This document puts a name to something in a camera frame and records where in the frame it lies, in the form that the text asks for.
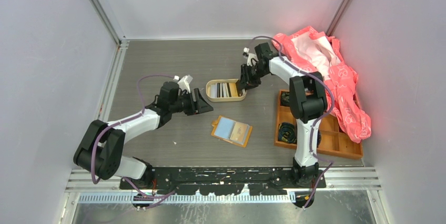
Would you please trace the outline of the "gold credit card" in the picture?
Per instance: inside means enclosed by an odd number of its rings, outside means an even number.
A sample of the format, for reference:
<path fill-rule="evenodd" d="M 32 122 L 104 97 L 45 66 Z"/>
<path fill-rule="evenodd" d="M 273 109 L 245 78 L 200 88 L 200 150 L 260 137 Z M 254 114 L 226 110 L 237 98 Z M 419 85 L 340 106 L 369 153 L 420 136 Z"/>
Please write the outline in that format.
<path fill-rule="evenodd" d="M 248 129 L 249 129 L 248 124 L 235 122 L 229 139 L 231 141 L 243 145 L 246 140 Z"/>

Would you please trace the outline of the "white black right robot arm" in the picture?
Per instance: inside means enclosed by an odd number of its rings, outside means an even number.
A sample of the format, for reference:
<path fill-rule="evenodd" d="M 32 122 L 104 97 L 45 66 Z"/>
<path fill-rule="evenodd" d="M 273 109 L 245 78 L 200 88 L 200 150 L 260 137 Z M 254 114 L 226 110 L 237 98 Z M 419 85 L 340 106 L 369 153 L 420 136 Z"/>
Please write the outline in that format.
<path fill-rule="evenodd" d="M 247 62 L 242 64 L 236 82 L 242 94 L 261 84 L 261 78 L 271 74 L 289 85 L 289 108 L 297 123 L 297 149 L 293 157 L 291 181 L 303 188 L 319 175 L 316 158 L 317 132 L 321 117 L 328 108 L 326 89 L 319 72 L 307 73 L 293 64 L 280 51 L 274 53 L 268 43 L 255 47 L 255 53 L 244 48 Z"/>

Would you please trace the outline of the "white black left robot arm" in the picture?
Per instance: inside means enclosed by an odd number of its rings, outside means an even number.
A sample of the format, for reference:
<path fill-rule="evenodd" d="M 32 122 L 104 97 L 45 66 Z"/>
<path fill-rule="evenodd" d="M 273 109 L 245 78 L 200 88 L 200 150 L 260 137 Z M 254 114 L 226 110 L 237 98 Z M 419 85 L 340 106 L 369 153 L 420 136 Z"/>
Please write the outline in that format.
<path fill-rule="evenodd" d="M 191 116 L 210 111 L 213 107 L 204 100 L 199 89 L 183 90 L 176 82 L 165 82 L 154 101 L 141 111 L 116 121 L 92 121 L 74 153 L 73 162 L 89 171 L 95 184 L 100 179 L 117 176 L 146 189 L 154 180 L 153 167 L 139 158 L 124 156 L 124 145 L 139 135 L 161 128 L 175 113 Z"/>

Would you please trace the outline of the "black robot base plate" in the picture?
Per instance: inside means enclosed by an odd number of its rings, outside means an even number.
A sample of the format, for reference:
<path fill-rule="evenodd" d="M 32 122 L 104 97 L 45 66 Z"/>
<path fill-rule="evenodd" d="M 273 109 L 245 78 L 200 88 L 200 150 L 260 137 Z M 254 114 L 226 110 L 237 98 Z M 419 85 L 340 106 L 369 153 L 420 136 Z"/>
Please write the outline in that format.
<path fill-rule="evenodd" d="M 294 167 L 155 167 L 140 180 L 122 179 L 120 189 L 155 189 L 164 195 L 239 195 L 247 188 L 251 196 L 285 195 L 289 189 L 326 187 L 319 176 L 298 178 Z"/>

